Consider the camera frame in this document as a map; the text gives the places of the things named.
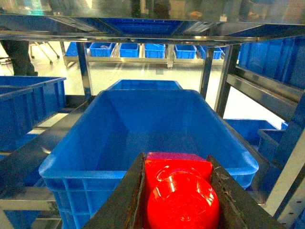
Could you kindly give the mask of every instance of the blue storage bin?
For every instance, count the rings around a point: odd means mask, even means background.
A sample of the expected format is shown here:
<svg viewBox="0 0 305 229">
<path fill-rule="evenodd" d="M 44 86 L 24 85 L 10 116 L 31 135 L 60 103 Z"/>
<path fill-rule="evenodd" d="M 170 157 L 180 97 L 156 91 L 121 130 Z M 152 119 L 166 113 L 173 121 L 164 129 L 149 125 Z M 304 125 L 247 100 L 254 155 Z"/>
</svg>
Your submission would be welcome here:
<svg viewBox="0 0 305 229">
<path fill-rule="evenodd" d="M 34 185 L 25 185 L 26 187 L 46 187 L 43 179 L 40 177 L 36 180 Z M 31 228 L 41 211 L 4 211 L 14 229 Z"/>
<path fill-rule="evenodd" d="M 212 154 L 244 188 L 258 170 L 198 92 L 106 90 L 39 168 L 65 228 L 80 229 L 94 215 L 139 152 Z"/>
<path fill-rule="evenodd" d="M 287 127 L 288 127 L 288 125 L 289 125 L 289 123 L 288 122 L 282 122 L 282 124 L 281 124 L 281 130 L 286 130 L 287 129 Z"/>
<path fill-rule="evenodd" d="M 276 129 L 266 120 L 225 119 L 225 121 L 253 146 L 259 145 L 261 138 L 258 134 L 259 129 Z"/>
<path fill-rule="evenodd" d="M 125 34 L 172 35 L 182 23 L 174 20 L 149 19 L 104 18 L 103 20 Z"/>
<path fill-rule="evenodd" d="M 64 77 L 0 76 L 0 86 L 9 85 L 31 89 L 29 122 L 37 125 L 65 107 L 66 97 L 63 84 L 65 79 Z"/>
<path fill-rule="evenodd" d="M 200 52 L 201 58 L 205 60 L 206 52 L 207 52 L 208 47 L 207 46 L 198 45 L 197 49 Z M 221 54 L 222 53 L 223 53 L 223 51 L 221 50 L 221 48 L 215 48 L 213 59 L 215 59 L 215 60 L 221 59 Z"/>
<path fill-rule="evenodd" d="M 0 148 L 32 130 L 31 94 L 31 88 L 0 86 Z"/>
<path fill-rule="evenodd" d="M 176 57 L 178 59 L 194 59 L 196 55 L 196 48 L 194 45 L 175 45 Z"/>
<path fill-rule="evenodd" d="M 26 135 L 22 136 L 21 138 L 17 139 L 16 141 L 14 141 L 13 143 L 10 143 L 9 145 L 1 148 L 0 150 L 3 150 L 3 151 L 17 150 L 21 146 L 27 144 L 29 141 L 31 141 L 32 139 L 34 139 L 37 136 L 38 136 L 38 134 L 26 134 Z"/>
<path fill-rule="evenodd" d="M 120 47 L 121 57 L 139 57 L 139 45 L 133 43 L 123 43 Z"/>
<path fill-rule="evenodd" d="M 28 175 L 20 184 L 18 184 L 18 186 L 46 187 L 45 182 L 38 173 L 38 167 L 30 175 Z M 27 210 L 5 210 L 4 212 L 15 229 L 31 228 L 32 223 L 40 214 L 40 211 Z"/>
<path fill-rule="evenodd" d="M 305 222 L 297 218 L 293 223 L 291 229 L 305 229 Z"/>
<path fill-rule="evenodd" d="M 239 66 L 265 77 L 305 89 L 305 36 L 247 43 Z"/>
<path fill-rule="evenodd" d="M 258 134 L 261 136 L 258 152 L 260 152 L 269 162 L 273 161 L 275 151 L 284 133 L 285 130 L 258 130 Z"/>
<path fill-rule="evenodd" d="M 92 43 L 89 49 L 91 51 L 91 56 L 109 57 L 111 56 L 114 47 L 115 43 L 96 42 Z"/>
<path fill-rule="evenodd" d="M 171 80 L 119 80 L 107 90 L 166 90 L 182 89 L 177 81 Z"/>
<path fill-rule="evenodd" d="M 302 211 L 302 213 L 300 214 L 300 219 L 305 222 L 305 209 Z"/>
<path fill-rule="evenodd" d="M 274 188 L 275 183 L 279 176 L 281 175 L 281 170 L 272 163 L 269 163 L 269 168 L 262 180 L 260 185 L 260 190 L 266 194 L 270 194 L 271 190 Z"/>
<path fill-rule="evenodd" d="M 86 42 L 87 49 L 90 47 L 91 42 Z M 66 56 L 78 56 L 76 42 L 70 42 L 66 51 Z"/>
<path fill-rule="evenodd" d="M 145 57 L 164 58 L 165 44 L 145 44 Z"/>
</svg>

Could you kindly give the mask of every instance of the dark trousers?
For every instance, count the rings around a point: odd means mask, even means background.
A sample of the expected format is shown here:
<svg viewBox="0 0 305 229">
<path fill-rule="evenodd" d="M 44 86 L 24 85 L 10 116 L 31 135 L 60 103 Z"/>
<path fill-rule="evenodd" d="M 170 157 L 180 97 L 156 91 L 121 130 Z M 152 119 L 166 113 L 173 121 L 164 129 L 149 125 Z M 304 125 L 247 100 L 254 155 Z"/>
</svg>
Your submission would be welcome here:
<svg viewBox="0 0 305 229">
<path fill-rule="evenodd" d="M 1 44 L 11 59 L 14 75 L 37 75 L 29 56 L 29 42 L 2 40 Z"/>
</svg>

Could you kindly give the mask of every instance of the red object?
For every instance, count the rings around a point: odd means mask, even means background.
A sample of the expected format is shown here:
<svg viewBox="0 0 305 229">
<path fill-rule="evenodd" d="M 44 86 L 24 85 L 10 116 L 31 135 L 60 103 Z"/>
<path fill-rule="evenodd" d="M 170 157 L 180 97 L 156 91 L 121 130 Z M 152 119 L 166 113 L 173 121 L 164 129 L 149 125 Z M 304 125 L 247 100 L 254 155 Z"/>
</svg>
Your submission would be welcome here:
<svg viewBox="0 0 305 229">
<path fill-rule="evenodd" d="M 220 207 L 213 166 L 194 154 L 149 153 L 145 162 L 145 229 L 216 229 Z"/>
</svg>

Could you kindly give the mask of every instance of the red ball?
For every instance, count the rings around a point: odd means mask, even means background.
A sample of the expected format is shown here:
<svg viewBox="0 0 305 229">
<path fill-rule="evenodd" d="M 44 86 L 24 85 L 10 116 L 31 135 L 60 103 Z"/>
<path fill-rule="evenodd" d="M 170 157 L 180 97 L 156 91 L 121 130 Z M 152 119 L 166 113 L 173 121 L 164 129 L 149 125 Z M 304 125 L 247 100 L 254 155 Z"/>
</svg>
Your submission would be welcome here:
<svg viewBox="0 0 305 229">
<path fill-rule="evenodd" d="M 177 171 L 151 192 L 147 215 L 151 229 L 216 229 L 220 206 L 211 185 L 188 171 Z"/>
</svg>

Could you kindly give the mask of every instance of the white floor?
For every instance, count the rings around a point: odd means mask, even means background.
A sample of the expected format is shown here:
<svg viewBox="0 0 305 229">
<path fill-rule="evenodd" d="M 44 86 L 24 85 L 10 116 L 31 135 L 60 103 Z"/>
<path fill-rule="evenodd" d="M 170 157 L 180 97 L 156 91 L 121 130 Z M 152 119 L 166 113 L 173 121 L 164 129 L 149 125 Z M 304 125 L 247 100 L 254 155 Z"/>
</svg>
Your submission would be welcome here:
<svg viewBox="0 0 305 229">
<path fill-rule="evenodd" d="M 62 60 L 62 54 L 59 42 L 51 42 L 56 52 L 61 56 L 59 60 L 56 55 L 49 49 L 43 47 L 45 52 L 52 58 L 53 65 L 37 48 L 33 47 L 32 63 L 39 76 L 63 76 L 66 77 L 65 92 L 66 94 L 84 94 L 81 73 L 77 64 L 66 70 Z M 0 56 L 6 56 L 5 51 L 0 47 Z M 12 75 L 11 64 L 2 64 L 0 66 L 0 75 Z M 91 82 L 93 94 L 97 95 L 100 91 L 108 88 L 119 79 L 151 79 L 151 80 L 176 80 L 183 89 L 199 90 L 199 82 L 202 73 L 202 66 L 199 65 L 174 65 L 172 69 L 167 69 L 165 65 L 156 64 L 113 64 L 113 63 L 90 63 Z M 214 108 L 218 84 L 220 80 L 221 66 L 213 65 L 210 76 L 210 82 L 207 92 L 206 101 Z M 231 88 L 227 107 L 224 114 L 225 118 L 249 118 L 265 119 L 281 127 L 282 119 L 269 112 L 258 103 L 254 102 L 247 96 L 234 88 Z"/>
</svg>

